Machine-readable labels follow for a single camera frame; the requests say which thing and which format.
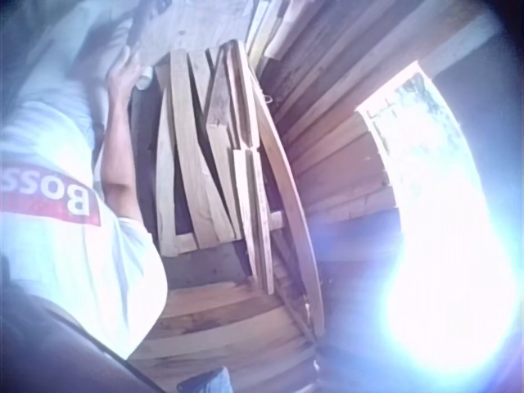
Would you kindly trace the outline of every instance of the bright light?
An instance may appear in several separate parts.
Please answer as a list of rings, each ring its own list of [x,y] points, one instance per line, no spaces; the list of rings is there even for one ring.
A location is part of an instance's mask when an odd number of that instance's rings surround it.
[[[468,373],[507,336],[516,278],[482,194],[463,176],[425,187],[417,201],[404,212],[405,254],[386,295],[387,322],[420,366]]]

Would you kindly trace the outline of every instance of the man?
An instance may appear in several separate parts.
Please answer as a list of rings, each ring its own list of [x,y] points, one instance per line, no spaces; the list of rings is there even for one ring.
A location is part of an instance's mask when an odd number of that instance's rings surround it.
[[[99,37],[104,45],[86,50],[108,21],[116,27]],[[90,0],[48,30],[0,144],[0,237],[11,280],[124,359],[167,294],[136,192],[127,108],[142,67],[124,46],[129,26]],[[105,202],[93,191],[100,137]]]

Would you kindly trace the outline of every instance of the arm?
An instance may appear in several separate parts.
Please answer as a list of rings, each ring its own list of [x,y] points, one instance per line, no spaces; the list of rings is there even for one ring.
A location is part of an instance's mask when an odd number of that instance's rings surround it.
[[[129,47],[126,47],[108,74],[109,119],[104,138],[101,176],[106,204],[118,217],[136,219],[142,223],[127,111],[131,91],[141,68],[138,55],[129,58]]]

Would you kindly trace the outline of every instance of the white t-shirt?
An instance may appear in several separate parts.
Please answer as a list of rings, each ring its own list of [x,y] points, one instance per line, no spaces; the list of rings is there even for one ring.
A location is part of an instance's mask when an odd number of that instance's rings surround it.
[[[11,280],[127,359],[167,296],[151,235],[93,191],[88,144],[53,107],[20,107],[2,129],[0,155],[0,240]]]

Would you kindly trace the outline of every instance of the hand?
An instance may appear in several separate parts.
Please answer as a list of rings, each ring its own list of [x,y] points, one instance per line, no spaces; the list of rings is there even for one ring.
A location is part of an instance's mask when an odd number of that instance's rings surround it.
[[[125,46],[107,74],[107,91],[110,101],[127,106],[133,86],[137,83],[142,71],[138,51],[131,55],[131,49]]]

